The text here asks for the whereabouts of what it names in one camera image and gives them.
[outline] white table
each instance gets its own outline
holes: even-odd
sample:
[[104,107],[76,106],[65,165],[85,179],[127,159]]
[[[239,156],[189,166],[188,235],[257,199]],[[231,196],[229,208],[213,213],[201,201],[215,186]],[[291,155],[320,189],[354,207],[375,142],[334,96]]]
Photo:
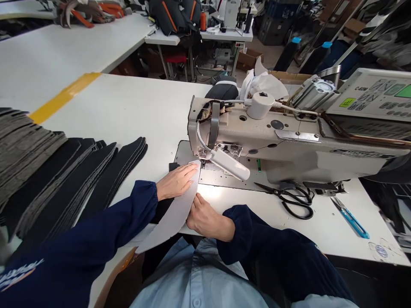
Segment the white table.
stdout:
[[50,25],[0,42],[0,106],[32,112],[84,73],[112,71],[144,43],[149,24],[133,14],[92,29]]
[[[235,44],[236,42],[251,42],[253,40],[253,31],[252,31],[253,22],[254,20],[251,23],[250,33],[243,33],[242,30],[228,30],[227,29],[225,33],[219,32],[217,34],[210,34],[207,32],[200,32],[200,34],[204,40],[231,41],[233,42],[233,44]],[[147,36],[145,38],[145,42],[147,44],[156,44],[158,46],[158,51],[160,52],[160,57],[163,63],[163,68],[166,73],[166,77],[167,79],[170,79],[167,73],[166,64],[163,59],[161,45],[177,46],[180,42],[180,38],[176,35],[166,36],[161,31],[161,29],[158,29],[155,33]],[[236,47],[235,55],[234,55],[234,63],[233,63],[233,67],[232,67],[230,75],[233,75],[235,73],[235,67],[237,66],[237,60],[238,60],[239,53],[240,53],[240,48]],[[193,61],[193,51],[192,51],[191,46],[188,49],[188,56],[190,59],[191,80],[194,80],[194,61]]]
[[[167,174],[180,140],[188,140],[187,113],[192,96],[204,97],[210,88],[196,83],[103,74],[42,125],[62,130],[68,137],[104,139],[108,144],[125,145],[139,136],[147,138],[148,152],[123,182],[115,203],[130,195],[135,180],[156,182]],[[316,196],[312,205],[314,217],[303,221],[290,216],[279,199],[263,192],[207,185],[199,185],[198,191],[219,213],[235,204],[247,204],[269,225],[303,233],[326,254],[410,266],[359,180],[347,182],[345,188],[349,193],[339,198],[368,231],[370,240],[357,236],[327,197]],[[148,225],[128,246],[138,245],[152,228]],[[181,232],[194,233],[186,227]],[[375,251],[376,244],[386,247],[386,259]],[[129,252],[130,247],[119,248],[106,264],[92,285],[89,307],[94,307],[113,268]]]
[[[48,1],[49,7],[54,4]],[[0,3],[0,20],[11,18],[40,18],[53,19],[53,12],[45,11],[44,7],[36,0],[21,0]]]

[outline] light blue shirt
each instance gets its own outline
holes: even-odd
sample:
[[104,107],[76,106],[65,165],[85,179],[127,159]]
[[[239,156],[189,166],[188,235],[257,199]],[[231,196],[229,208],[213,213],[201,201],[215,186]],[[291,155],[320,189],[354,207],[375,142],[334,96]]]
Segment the light blue shirt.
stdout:
[[[204,265],[194,247],[180,238],[160,262],[157,270],[170,269],[156,282],[144,288],[131,308],[267,308],[261,294],[246,281],[212,265]],[[218,255],[216,241],[203,239],[196,251],[214,258],[237,275],[248,279],[239,262],[225,265]],[[293,308],[357,308],[346,299],[310,294]]]

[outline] red chair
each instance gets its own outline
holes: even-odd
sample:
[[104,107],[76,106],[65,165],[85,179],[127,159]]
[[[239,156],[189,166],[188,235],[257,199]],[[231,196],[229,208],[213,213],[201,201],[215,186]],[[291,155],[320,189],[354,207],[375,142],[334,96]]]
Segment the red chair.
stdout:
[[173,64],[178,65],[178,64],[183,64],[184,66],[184,73],[185,73],[185,81],[188,82],[188,75],[187,75],[187,57],[185,55],[185,51],[177,51],[173,53],[172,55],[167,55],[164,58],[165,62],[167,63],[167,68],[169,72],[169,76],[171,80],[175,80],[175,75],[173,72]]

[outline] yellow tape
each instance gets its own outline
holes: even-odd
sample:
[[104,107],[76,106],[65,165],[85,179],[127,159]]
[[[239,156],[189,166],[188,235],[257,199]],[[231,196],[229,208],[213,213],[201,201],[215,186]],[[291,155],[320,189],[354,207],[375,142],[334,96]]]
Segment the yellow tape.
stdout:
[[62,90],[56,97],[49,100],[43,106],[38,108],[29,117],[36,124],[41,124],[49,117],[55,114],[61,107],[66,105],[74,96],[83,91],[89,84],[91,84],[101,73],[84,74],[67,88]]

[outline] black bag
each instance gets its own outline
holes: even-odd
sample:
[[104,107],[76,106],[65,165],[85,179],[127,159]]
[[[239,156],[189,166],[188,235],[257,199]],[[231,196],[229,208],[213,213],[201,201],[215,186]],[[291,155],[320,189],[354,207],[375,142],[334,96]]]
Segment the black bag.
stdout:
[[199,31],[201,3],[200,0],[151,0],[149,14],[166,36],[190,34]]

